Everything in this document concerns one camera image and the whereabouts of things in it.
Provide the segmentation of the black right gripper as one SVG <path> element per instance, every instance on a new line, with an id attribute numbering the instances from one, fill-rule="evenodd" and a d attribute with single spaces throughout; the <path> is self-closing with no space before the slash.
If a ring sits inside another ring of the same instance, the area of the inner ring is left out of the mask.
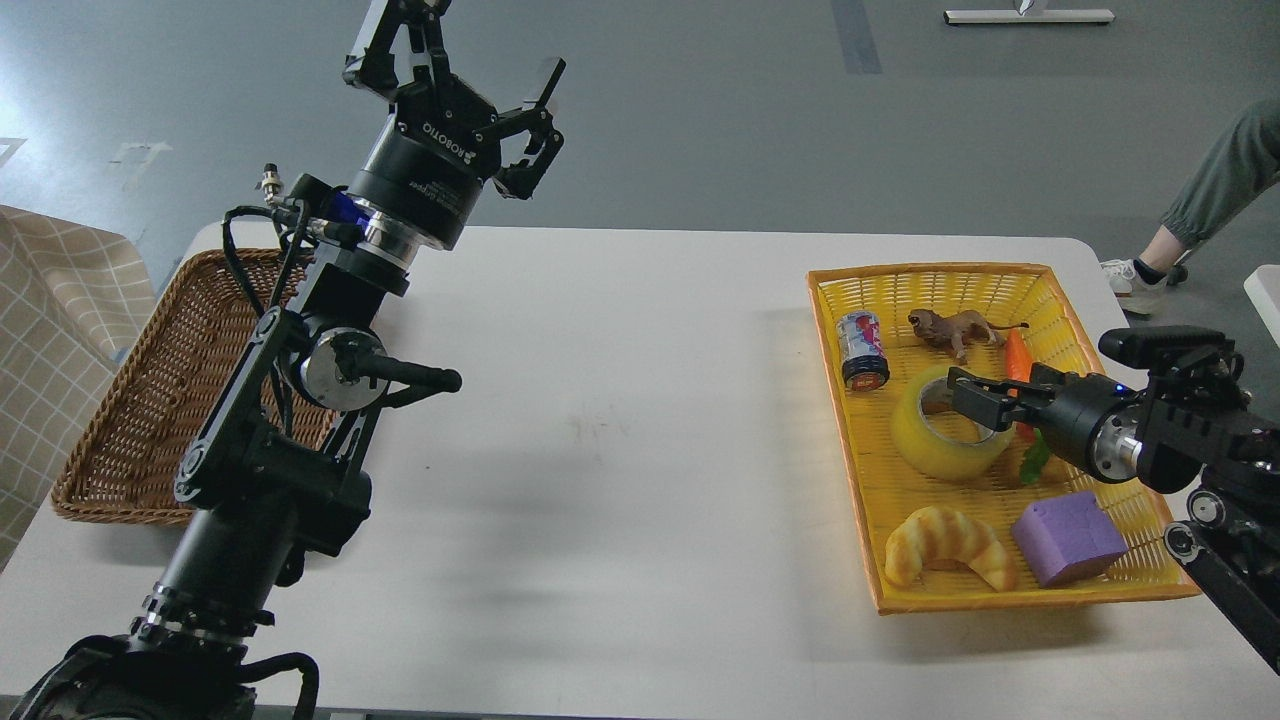
<path id="1" fill-rule="evenodd" d="M 1121 438 L 1132 433 L 1132 389 L 1106 375 L 1032 363 L 1023 377 L 987 378 L 964 366 L 946 373 L 952 410 L 991 430 L 1037 427 L 1052 454 L 1082 471 L 1129 471 Z"/>

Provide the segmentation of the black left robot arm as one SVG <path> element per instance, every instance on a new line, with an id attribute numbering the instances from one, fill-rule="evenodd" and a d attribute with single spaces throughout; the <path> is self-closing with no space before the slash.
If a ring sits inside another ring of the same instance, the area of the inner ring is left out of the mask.
<path id="1" fill-rule="evenodd" d="M 362 464 L 380 413 L 461 389 L 458 372 L 390 357 L 372 331 L 385 296 L 403 296 L 422 246 L 451 250 L 492 182 L 529 199 L 564 138 L 550 97 L 564 73 L 499 111 L 452 69 L 445 1 L 374 1 L 343 81 L 388 105 L 347 186 L 274 164 L 264 202 L 221 220 L 230 275 L 255 328 L 174 477 L 195 509 L 164 573 L 124 635 L 88 635 L 46 671 L 14 719 L 250 719 L 256 685 L 296 671 L 297 719 L 317 708 L 306 653 L 246 662 L 244 642 L 275 619 L 275 587 L 307 553 L 337 556 L 369 518 Z"/>

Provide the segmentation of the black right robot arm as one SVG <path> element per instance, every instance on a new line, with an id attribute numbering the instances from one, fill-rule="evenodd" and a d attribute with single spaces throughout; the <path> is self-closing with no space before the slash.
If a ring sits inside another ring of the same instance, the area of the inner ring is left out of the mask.
<path id="1" fill-rule="evenodd" d="M 1270 666 L 1277 666 L 1277 425 L 1256 416 L 1238 354 L 1202 348 L 1149 369 L 1133 389 L 1107 375 L 1033 365 L 1027 382 L 959 366 L 955 411 L 980 427 L 1018 423 L 1050 452 L 1103 483 L 1187 492 L 1164 547 Z"/>

